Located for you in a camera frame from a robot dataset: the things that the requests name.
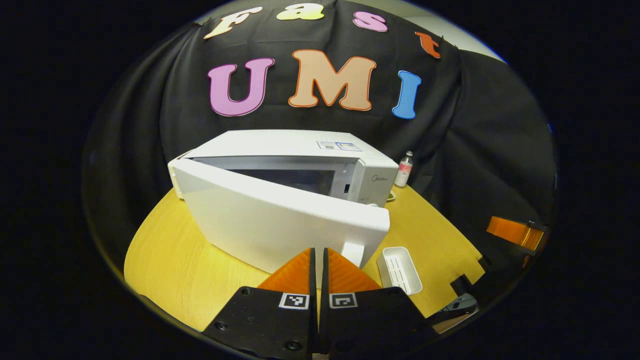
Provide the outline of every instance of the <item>blue letter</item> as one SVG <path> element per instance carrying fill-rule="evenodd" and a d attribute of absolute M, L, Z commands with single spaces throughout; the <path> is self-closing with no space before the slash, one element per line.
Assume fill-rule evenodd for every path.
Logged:
<path fill-rule="evenodd" d="M 415 95 L 418 92 L 418 86 L 422 84 L 422 80 L 418 75 L 404 70 L 400 70 L 398 76 L 402 79 L 402 87 L 400 88 L 398 105 L 392 112 L 402 119 L 413 119 L 415 117 L 415 111 L 413 110 Z"/>

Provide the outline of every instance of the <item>microwave label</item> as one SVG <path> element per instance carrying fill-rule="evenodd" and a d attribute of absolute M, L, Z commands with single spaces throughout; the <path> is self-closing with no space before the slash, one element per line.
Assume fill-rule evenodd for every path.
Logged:
<path fill-rule="evenodd" d="M 349 142 L 320 142 L 318 141 L 320 149 L 328 150 L 346 150 L 346 151 L 362 151 L 357 146 Z"/>

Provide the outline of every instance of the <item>yellow letter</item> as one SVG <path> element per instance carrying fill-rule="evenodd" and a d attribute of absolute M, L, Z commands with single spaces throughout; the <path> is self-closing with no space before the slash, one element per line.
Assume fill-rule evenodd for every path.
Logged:
<path fill-rule="evenodd" d="M 276 16 L 278 20 L 317 20 L 322 19 L 324 14 L 322 13 L 322 9 L 324 6 L 320 4 L 295 4 L 289 5 L 285 8 L 286 10 L 279 13 Z"/>
<path fill-rule="evenodd" d="M 257 13 L 260 10 L 262 10 L 262 7 L 258 6 L 257 8 L 245 10 L 239 13 L 233 13 L 231 15 L 223 17 L 222 19 L 220 19 L 220 23 L 218 24 L 218 26 L 216 26 L 216 28 L 213 29 L 212 32 L 206 34 L 204 38 L 212 38 L 216 35 L 224 34 L 232 29 L 229 25 L 240 24 L 242 21 L 249 17 L 250 13 Z"/>
<path fill-rule="evenodd" d="M 298 50 L 292 55 L 300 62 L 300 69 L 296 95 L 289 98 L 289 105 L 297 108 L 317 105 L 318 98 L 314 96 L 314 84 L 317 84 L 327 106 L 333 105 L 346 86 L 346 94 L 340 100 L 343 108 L 360 111 L 371 109 L 369 80 L 371 72 L 376 68 L 375 61 L 354 56 L 336 73 L 329 58 L 322 51 Z"/>

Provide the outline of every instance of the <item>pink letter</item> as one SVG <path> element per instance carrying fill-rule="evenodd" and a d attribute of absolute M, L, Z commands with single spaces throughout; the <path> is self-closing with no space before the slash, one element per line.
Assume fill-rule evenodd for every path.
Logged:
<path fill-rule="evenodd" d="M 387 25 L 385 25 L 386 20 L 382 16 L 368 12 L 356 12 L 353 16 L 355 17 L 353 23 L 361 28 L 378 31 L 380 33 L 388 30 Z"/>
<path fill-rule="evenodd" d="M 272 66 L 275 60 L 272 58 L 260 58 L 248 61 L 244 67 L 251 70 L 249 82 L 249 95 L 245 100 L 233 101 L 229 98 L 229 86 L 231 74 L 237 66 L 228 64 L 216 67 L 209 71 L 211 78 L 211 108 L 222 116 L 242 116 L 260 107 L 264 100 L 264 87 L 267 80 L 267 68 Z"/>

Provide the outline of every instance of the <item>orange object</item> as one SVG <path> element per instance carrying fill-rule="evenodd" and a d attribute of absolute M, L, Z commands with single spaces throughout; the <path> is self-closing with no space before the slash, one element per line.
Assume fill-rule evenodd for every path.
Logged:
<path fill-rule="evenodd" d="M 309 294 L 310 254 L 311 249 L 307 249 L 296 255 L 263 281 L 258 289 Z"/>
<path fill-rule="evenodd" d="M 544 231 L 535 229 L 527 224 L 499 217 L 491 217 L 486 230 L 488 233 L 532 251 L 538 248 L 542 236 L 545 234 Z"/>
<path fill-rule="evenodd" d="M 331 248 L 327 250 L 329 255 L 329 293 L 354 293 L 381 288 L 347 258 Z"/>

